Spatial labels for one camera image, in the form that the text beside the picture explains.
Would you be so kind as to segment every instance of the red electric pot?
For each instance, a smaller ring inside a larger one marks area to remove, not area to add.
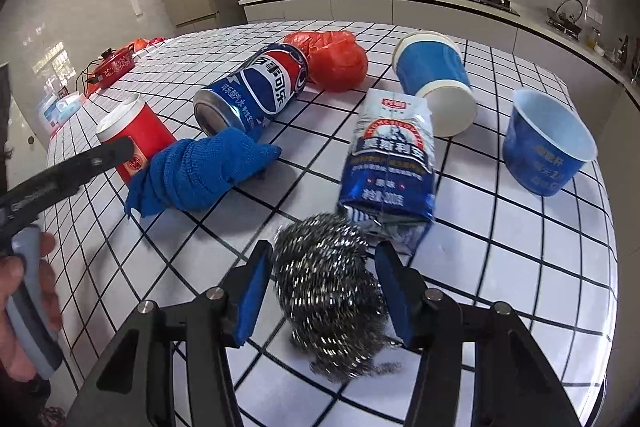
[[[128,46],[114,52],[106,50],[102,54],[103,62],[95,68],[93,74],[98,79],[98,85],[102,89],[111,86],[116,80],[129,73],[135,66],[133,61],[133,42]]]

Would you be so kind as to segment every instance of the gray handle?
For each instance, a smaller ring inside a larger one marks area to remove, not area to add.
[[[62,363],[58,334],[49,329],[40,288],[40,229],[31,225],[12,238],[14,255],[24,264],[24,280],[9,297],[6,312],[15,336],[38,374],[49,380]]]

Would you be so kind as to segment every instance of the light switch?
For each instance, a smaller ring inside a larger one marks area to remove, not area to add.
[[[591,6],[587,7],[587,17],[595,20],[598,24],[602,24],[602,13],[597,12]]]
[[[138,0],[129,0],[131,2],[131,7],[133,8],[133,12],[136,14],[136,17],[142,17],[142,8],[140,8],[140,3]]]

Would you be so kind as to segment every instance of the pepsi can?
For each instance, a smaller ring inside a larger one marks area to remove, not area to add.
[[[308,64],[290,44],[268,44],[229,76],[196,91],[193,113],[213,136],[236,127],[258,140],[262,130],[305,87]]]

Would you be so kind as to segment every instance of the kitchen counter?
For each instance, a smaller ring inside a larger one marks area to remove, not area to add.
[[[142,299],[161,306],[188,301],[243,264],[258,239],[272,241],[278,227],[334,210],[358,107],[369,87],[401,89],[389,64],[410,28],[260,23],[181,36],[142,57],[106,92],[92,95],[52,140],[49,165],[96,145],[96,122],[132,92],[143,94],[177,138],[202,137],[191,105],[196,90],[289,32],[345,27],[367,50],[364,84],[342,94],[306,86],[262,136],[282,147],[264,177],[231,190],[207,212],[169,209],[127,219],[127,187],[110,171],[45,213],[46,229],[60,245],[49,260],[59,274],[66,359],[52,385],[57,395],[66,393],[67,405]],[[616,243],[600,168],[586,164],[552,198],[518,185],[500,158],[513,88],[544,90],[572,107],[566,86],[526,60],[455,40],[478,118],[453,139],[436,139],[436,223],[412,266],[429,286],[459,302],[510,302],[584,423],[605,374],[617,308]],[[387,349],[378,361],[401,362],[400,373],[343,387],[313,374],[309,360],[291,346],[289,331],[270,283],[251,340],[227,350],[245,427],[402,423],[418,355]],[[474,350],[465,344],[456,423],[461,427],[470,422],[474,366]],[[177,425],[190,425],[184,346],[174,355],[174,390]]]
[[[260,4],[265,2],[274,2],[277,0],[240,0],[239,4],[241,6],[250,6],[252,4]],[[605,60],[603,57],[597,55],[594,51],[590,50],[585,44],[582,42],[576,42],[573,39],[561,34],[555,29],[551,28],[546,24],[546,20],[548,17],[546,16],[546,10],[540,9],[529,9],[517,4],[511,4],[514,10],[520,14],[517,15],[504,12],[503,10],[493,8],[491,6],[485,6],[483,4],[469,1],[469,0],[415,0],[429,3],[441,4],[444,6],[449,6],[453,8],[468,10],[477,14],[481,14],[487,17],[491,17],[496,20],[500,20],[507,24],[516,26],[517,28],[522,28],[529,32],[535,33],[539,36],[544,37],[550,41],[553,41],[555,44],[562,46],[563,48],[568,49],[578,57],[583,58],[587,62],[589,62],[594,67],[601,70],[603,73],[608,75],[610,78],[624,84],[627,86],[630,81],[629,79],[621,74],[616,68],[612,66],[612,64]]]

